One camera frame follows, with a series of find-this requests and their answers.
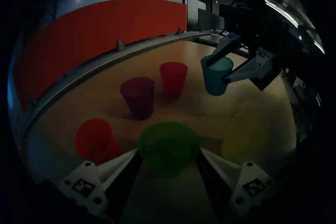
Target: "teal cup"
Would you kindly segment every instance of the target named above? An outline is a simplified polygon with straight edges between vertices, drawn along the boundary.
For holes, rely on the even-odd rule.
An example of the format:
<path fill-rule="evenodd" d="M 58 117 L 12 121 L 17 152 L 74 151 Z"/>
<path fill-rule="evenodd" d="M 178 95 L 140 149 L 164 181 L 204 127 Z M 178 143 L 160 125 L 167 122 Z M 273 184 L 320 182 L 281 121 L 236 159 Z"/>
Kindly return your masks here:
<path fill-rule="evenodd" d="M 231 59 L 224 57 L 208 66 L 207 61 L 212 56 L 213 55 L 205 56 L 201 59 L 204 83 L 209 94 L 220 96 L 225 92 L 228 86 L 222 82 L 222 78 L 228 76 L 232 72 L 234 63 Z"/>

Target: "wooden table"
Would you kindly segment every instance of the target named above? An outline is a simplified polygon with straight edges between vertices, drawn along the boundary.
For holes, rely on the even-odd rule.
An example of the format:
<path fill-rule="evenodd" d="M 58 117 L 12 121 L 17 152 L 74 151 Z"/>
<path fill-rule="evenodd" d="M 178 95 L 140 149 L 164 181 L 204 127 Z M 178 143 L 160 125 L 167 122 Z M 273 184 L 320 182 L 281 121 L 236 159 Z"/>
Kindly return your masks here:
<path fill-rule="evenodd" d="M 229 84 L 224 95 L 205 90 L 200 60 L 213 47 L 179 41 L 134 56 L 95 75 L 65 94 L 36 122 L 27 136 L 30 172 L 37 181 L 57 182 L 82 159 L 74 140 L 86 120 L 106 120 L 124 151 L 137 146 L 141 132 L 163 120 L 181 121 L 201 137 L 201 146 L 241 164 L 255 161 L 271 175 L 295 148 L 295 125 L 285 87 L 277 77 L 263 92 L 244 80 Z M 237 67 L 243 57 L 229 54 Z M 159 67 L 169 61 L 188 66 L 183 94 L 163 93 Z M 119 88 L 129 78 L 155 81 L 155 111 L 144 121 L 131 119 Z"/>

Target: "tabletop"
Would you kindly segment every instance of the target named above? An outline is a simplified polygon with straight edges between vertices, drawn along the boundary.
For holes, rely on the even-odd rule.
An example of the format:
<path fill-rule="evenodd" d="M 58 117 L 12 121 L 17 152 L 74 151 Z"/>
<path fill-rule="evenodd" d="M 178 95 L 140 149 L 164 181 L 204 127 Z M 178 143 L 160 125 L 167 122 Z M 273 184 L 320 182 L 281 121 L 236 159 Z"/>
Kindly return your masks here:
<path fill-rule="evenodd" d="M 284 84 L 277 77 L 260 91 L 243 80 L 229 84 L 222 96 L 211 96 L 205 90 L 200 60 L 213 50 L 188 41 L 170 43 L 122 61 L 73 88 L 41 115 L 27 135 L 26 156 L 33 178 L 57 182 L 83 161 L 74 145 L 75 135 L 80 125 L 92 118 L 110 124 L 124 152 L 136 148 L 149 125 L 180 121 L 199 135 L 204 149 L 237 164 L 252 160 L 272 175 L 296 144 Z M 233 53 L 228 57 L 234 68 L 246 61 Z M 188 66 L 179 98 L 163 93 L 159 67 L 170 61 Z M 131 118 L 119 92 L 124 81 L 140 76 L 155 81 L 154 113 L 143 121 Z"/>

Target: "cup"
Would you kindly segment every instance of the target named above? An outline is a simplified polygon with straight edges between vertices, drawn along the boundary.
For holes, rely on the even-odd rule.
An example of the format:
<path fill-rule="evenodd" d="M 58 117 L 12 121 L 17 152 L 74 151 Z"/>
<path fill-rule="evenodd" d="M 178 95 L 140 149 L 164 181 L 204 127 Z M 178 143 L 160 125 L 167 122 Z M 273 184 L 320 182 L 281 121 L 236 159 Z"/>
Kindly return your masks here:
<path fill-rule="evenodd" d="M 77 131 L 75 146 L 82 158 L 96 165 L 108 162 L 121 154 L 110 125 L 102 119 L 84 122 Z"/>
<path fill-rule="evenodd" d="M 162 85 L 166 95 L 178 97 L 182 94 L 188 67 L 178 62 L 167 62 L 160 66 Z"/>
<path fill-rule="evenodd" d="M 129 79 L 121 85 L 120 93 L 135 119 L 147 119 L 153 114 L 154 85 L 147 77 Z"/>
<path fill-rule="evenodd" d="M 187 125 L 162 121 L 142 132 L 138 150 L 158 175 L 176 177 L 196 158 L 199 148 L 198 136 Z"/>
<path fill-rule="evenodd" d="M 232 72 L 234 63 L 231 59 L 224 57 L 213 65 L 208 66 L 207 60 L 211 56 L 212 55 L 205 56 L 201 59 L 205 88 L 209 94 L 220 96 L 225 92 L 228 86 L 222 82 L 222 78 Z"/>

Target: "red wall panel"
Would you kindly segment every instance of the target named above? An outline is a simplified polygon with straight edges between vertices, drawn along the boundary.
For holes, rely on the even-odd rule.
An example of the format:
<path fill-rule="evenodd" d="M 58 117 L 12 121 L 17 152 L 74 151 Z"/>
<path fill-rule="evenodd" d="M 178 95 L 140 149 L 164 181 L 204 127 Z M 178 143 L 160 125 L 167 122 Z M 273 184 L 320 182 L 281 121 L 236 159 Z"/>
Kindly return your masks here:
<path fill-rule="evenodd" d="M 61 76 L 98 55 L 149 37 L 186 30 L 186 5 L 163 0 L 112 0 L 70 12 L 41 30 L 14 64 L 22 107 Z"/>

